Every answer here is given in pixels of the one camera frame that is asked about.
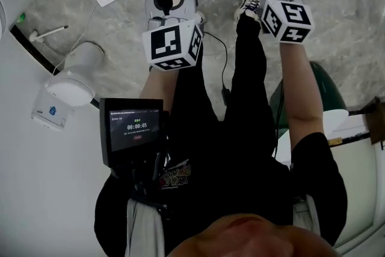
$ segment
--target white cable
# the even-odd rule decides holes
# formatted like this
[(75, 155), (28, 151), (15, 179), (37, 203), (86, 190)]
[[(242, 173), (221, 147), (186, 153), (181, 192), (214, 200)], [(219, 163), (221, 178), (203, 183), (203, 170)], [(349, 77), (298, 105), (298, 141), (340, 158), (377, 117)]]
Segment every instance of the white cable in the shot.
[(84, 36), (85, 33), (87, 32), (87, 30), (88, 30), (88, 25), (90, 24), (92, 14), (94, 13), (95, 8), (96, 8), (97, 5), (98, 5), (98, 3), (95, 3), (94, 7), (92, 8), (90, 17), (88, 18), (87, 24), (86, 24), (86, 26), (85, 26), (85, 30), (83, 31), (83, 33), (81, 34), (81, 36), (79, 37), (79, 39), (75, 42), (75, 44), (71, 47), (70, 52), (64, 57), (63, 60), (60, 61), (60, 63), (59, 63), (57, 66), (55, 66), (54, 71), (52, 72), (52, 76), (55, 74), (55, 71), (56, 71), (56, 69), (60, 66), (60, 64), (62, 64), (63, 62), (65, 62), (65, 60), (69, 57), (69, 55), (71, 55), (71, 53), (72, 53), (73, 49), (75, 48), (75, 46), (79, 43), (79, 41), (83, 38), (83, 36)]

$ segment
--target black t-shirt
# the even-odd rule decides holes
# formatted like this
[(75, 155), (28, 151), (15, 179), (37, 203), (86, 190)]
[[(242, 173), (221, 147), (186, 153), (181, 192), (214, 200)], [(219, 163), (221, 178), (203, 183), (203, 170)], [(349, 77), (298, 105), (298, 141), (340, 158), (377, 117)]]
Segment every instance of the black t-shirt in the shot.
[[(218, 218), (253, 213), (279, 225), (293, 222), (293, 200), (313, 197), (321, 236), (333, 245), (346, 222), (347, 194), (324, 134), (302, 139), (292, 152), (292, 171), (271, 156), (237, 147), (198, 151), (171, 161), (159, 180), (165, 252), (205, 230)], [(130, 192), (110, 176), (95, 210), (95, 233), (108, 256), (124, 256)]]

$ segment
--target graphic print on shirt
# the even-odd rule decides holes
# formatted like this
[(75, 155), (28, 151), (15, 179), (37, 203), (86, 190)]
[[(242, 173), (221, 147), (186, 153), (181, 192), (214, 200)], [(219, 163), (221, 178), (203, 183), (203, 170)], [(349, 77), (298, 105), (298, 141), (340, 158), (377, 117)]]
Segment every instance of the graphic print on shirt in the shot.
[(169, 168), (159, 180), (160, 189), (177, 188), (188, 183), (187, 177), (191, 175), (191, 165), (188, 159), (177, 166)]

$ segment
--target shoe lace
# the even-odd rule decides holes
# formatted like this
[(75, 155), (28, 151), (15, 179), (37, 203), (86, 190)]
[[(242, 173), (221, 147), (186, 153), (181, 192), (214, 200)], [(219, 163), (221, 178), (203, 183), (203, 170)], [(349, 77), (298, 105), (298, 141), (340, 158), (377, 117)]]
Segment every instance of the shoe lace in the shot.
[(246, 9), (249, 9), (251, 11), (254, 11), (257, 13), (257, 9), (260, 8), (259, 0), (249, 0), (246, 4)]

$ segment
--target display screen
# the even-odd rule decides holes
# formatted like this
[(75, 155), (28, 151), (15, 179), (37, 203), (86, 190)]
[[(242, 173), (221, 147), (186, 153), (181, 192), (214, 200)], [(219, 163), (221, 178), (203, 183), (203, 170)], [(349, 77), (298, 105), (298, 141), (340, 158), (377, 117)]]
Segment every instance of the display screen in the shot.
[(111, 151), (119, 151), (156, 141), (159, 110), (120, 110), (109, 112)]

